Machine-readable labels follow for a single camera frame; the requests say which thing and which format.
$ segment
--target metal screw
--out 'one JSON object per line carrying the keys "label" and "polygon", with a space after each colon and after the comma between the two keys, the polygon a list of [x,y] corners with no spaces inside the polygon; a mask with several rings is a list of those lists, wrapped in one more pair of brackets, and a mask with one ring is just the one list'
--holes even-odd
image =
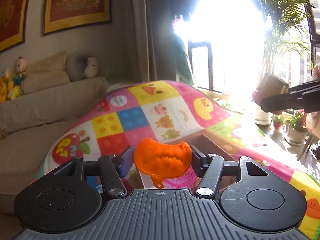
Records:
{"label": "metal screw", "polygon": [[213,193],[213,190],[208,187],[201,187],[197,190],[197,193],[202,196],[209,196]]}
{"label": "metal screw", "polygon": [[115,187],[109,190],[109,193],[113,196],[121,196],[124,194],[124,189]]}

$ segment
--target stuffed toy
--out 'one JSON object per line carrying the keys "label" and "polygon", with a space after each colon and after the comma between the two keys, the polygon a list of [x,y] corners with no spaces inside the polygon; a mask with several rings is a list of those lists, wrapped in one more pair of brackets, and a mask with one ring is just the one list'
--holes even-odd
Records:
{"label": "stuffed toy", "polygon": [[8,90],[5,79],[0,79],[0,104],[8,100]]}
{"label": "stuffed toy", "polygon": [[88,58],[88,65],[84,70],[85,78],[94,78],[99,70],[99,63],[95,57]]}
{"label": "stuffed toy", "polygon": [[7,85],[8,93],[14,88],[14,81],[12,79],[12,75],[9,69],[4,72],[4,81]]}
{"label": "stuffed toy", "polygon": [[72,82],[80,81],[83,78],[94,77],[97,68],[98,60],[92,52],[75,52],[68,56],[66,60],[66,73]]}
{"label": "stuffed toy", "polygon": [[27,61],[23,57],[19,57],[17,64],[16,64],[16,71],[17,74],[14,78],[14,85],[15,86],[20,86],[22,81],[24,80],[27,70]]}
{"label": "stuffed toy", "polygon": [[8,93],[8,99],[14,100],[15,98],[21,96],[21,89],[20,86],[15,86],[9,93]]}

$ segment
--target blue square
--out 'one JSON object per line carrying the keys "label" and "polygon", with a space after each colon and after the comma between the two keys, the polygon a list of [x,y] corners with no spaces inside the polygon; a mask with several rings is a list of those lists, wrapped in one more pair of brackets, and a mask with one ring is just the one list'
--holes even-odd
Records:
{"label": "blue square", "polygon": [[149,122],[141,107],[129,108],[117,112],[124,131],[131,131],[149,126]]}

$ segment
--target sofa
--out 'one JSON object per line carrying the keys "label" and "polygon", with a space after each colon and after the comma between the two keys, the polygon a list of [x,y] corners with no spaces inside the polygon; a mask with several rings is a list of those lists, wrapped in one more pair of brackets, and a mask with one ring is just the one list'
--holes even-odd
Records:
{"label": "sofa", "polygon": [[16,195],[36,179],[54,142],[90,111],[109,87],[103,77],[71,82],[0,104],[0,211],[14,213]]}

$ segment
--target pink basket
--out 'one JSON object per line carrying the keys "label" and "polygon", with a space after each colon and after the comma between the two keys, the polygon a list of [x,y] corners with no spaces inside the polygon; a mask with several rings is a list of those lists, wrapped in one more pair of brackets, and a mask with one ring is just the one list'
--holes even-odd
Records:
{"label": "pink basket", "polygon": [[170,188],[190,188],[197,181],[198,177],[190,166],[187,172],[176,179],[165,179],[164,183]]}

